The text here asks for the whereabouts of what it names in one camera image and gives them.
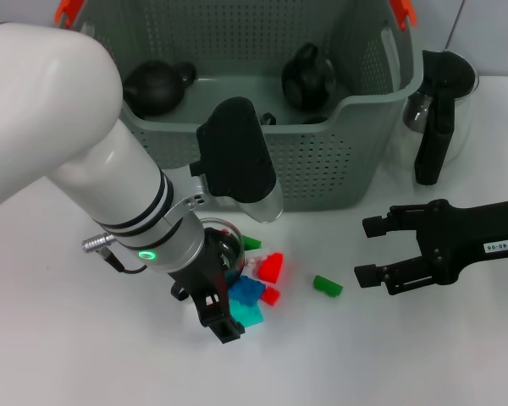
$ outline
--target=orange clip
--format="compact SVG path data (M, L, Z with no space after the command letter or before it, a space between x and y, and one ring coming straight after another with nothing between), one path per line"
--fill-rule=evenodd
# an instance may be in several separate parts
M416 12L414 11L414 6L412 6L411 0L389 0L389 3L391 4L393 13L397 18L397 24L399 25L401 31L406 30L406 16L410 17L412 26L416 26Z
M77 18L77 14L79 14L84 2L85 0L61 0L57 12L54 14L55 24L59 24L62 14L66 14L68 18L64 23L66 28L69 28Z

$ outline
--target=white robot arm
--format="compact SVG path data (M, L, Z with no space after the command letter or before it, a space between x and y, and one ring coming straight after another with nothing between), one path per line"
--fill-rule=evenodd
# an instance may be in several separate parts
M193 210L231 198L259 222L282 212L252 104L218 106L197 131L200 161L164 173L119 120L122 96L113 60L90 37L0 23L0 203L47 175L124 247L150 252L141 260L192 296L203 326L236 339L244 329L229 315L220 243Z

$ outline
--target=blue block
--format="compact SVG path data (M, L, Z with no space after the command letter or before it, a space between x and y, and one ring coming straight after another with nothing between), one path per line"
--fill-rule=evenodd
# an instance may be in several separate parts
M262 297L265 291L265 285L246 276L241 276L239 280L228 289L228 297L237 300L243 305L253 306Z
M253 306L245 306L237 300L230 300L229 313L235 321L242 324L244 328L263 322L263 314L257 304L254 304Z

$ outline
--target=red block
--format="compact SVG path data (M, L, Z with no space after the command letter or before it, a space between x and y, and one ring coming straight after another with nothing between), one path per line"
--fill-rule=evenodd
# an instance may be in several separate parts
M268 256L257 270L257 277L265 282L276 283L277 279L279 279L283 259L284 256L279 252Z
M270 306L274 306L279 298L280 292L275 288L267 286L267 288L263 291L262 300Z

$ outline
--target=black teapot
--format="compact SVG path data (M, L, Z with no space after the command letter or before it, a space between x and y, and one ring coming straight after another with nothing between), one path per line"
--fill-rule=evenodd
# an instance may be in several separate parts
M318 59L318 47L307 43L282 71L282 89L288 102L303 111L316 110L329 99L334 71L329 60Z
M124 99L141 118L159 116L177 107L196 75L192 63L145 62L124 81Z

